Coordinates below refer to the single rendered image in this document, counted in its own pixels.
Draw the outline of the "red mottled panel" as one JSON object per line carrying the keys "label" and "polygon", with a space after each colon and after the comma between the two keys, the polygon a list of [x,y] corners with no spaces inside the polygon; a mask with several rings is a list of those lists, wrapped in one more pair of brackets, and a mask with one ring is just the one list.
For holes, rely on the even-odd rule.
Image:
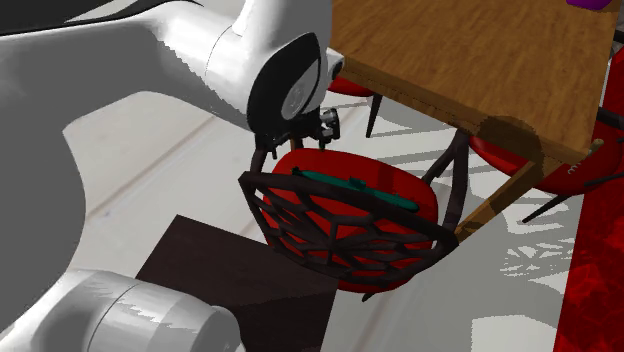
{"label": "red mottled panel", "polygon": [[553,352],[624,352],[624,183],[586,195]]}

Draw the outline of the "red chair dark legs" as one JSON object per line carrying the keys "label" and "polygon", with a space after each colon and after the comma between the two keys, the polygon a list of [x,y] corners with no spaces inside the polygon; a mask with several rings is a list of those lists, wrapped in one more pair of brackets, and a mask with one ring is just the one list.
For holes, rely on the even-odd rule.
{"label": "red chair dark legs", "polygon": [[365,133],[366,138],[370,138],[378,116],[378,112],[381,106],[383,96],[375,93],[374,91],[355,84],[347,79],[337,76],[329,85],[328,90],[333,93],[354,96],[354,97],[371,97],[371,110],[368,118],[367,129]]}
{"label": "red chair dark legs", "polygon": [[527,223],[568,198],[588,193],[606,182],[624,177],[624,47],[611,59],[605,94],[592,138],[603,144],[575,165],[564,164],[536,185],[554,197],[522,221]]}

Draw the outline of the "purple object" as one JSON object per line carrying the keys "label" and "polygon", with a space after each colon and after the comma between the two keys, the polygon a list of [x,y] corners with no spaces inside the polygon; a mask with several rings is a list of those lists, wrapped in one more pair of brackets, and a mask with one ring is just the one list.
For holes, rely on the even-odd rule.
{"label": "purple object", "polygon": [[572,6],[589,10],[602,10],[611,3],[612,0],[566,0]]}

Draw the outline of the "wooden table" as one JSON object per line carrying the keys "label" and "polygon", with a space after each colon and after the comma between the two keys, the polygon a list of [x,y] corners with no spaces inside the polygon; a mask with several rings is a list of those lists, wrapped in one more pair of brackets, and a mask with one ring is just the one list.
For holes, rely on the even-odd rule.
{"label": "wooden table", "polygon": [[332,0],[343,76],[524,157],[464,240],[589,152],[621,0]]}

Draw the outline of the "green long slender object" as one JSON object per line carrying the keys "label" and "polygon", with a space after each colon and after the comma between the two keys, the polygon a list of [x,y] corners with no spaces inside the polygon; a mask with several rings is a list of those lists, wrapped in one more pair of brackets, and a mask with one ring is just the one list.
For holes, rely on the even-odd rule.
{"label": "green long slender object", "polygon": [[318,182],[330,184],[330,185],[345,188],[345,189],[359,191],[359,192],[371,195],[380,200],[383,200],[385,202],[388,202],[394,206],[408,210],[410,212],[418,212],[420,209],[419,205],[415,203],[414,201],[403,198],[398,194],[387,193],[381,190],[377,190],[375,188],[371,188],[366,184],[365,181],[354,178],[354,177],[349,177],[348,179],[341,179],[341,178],[333,177],[333,176],[326,175],[326,174],[319,173],[319,172],[301,170],[297,166],[291,169],[291,174],[294,176],[305,177],[313,181],[318,181]]}

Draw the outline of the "red chair dark lattice back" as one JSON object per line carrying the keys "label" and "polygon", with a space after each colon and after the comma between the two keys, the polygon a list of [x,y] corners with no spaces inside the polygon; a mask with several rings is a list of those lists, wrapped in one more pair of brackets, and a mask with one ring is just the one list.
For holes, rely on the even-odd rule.
{"label": "red chair dark lattice back", "polygon": [[[423,177],[342,151],[301,148],[262,172],[263,150],[239,178],[247,204],[277,253],[334,278],[365,299],[396,289],[454,251],[468,183],[469,138],[461,132]],[[293,167],[398,194],[410,212],[371,195],[291,174]]]}

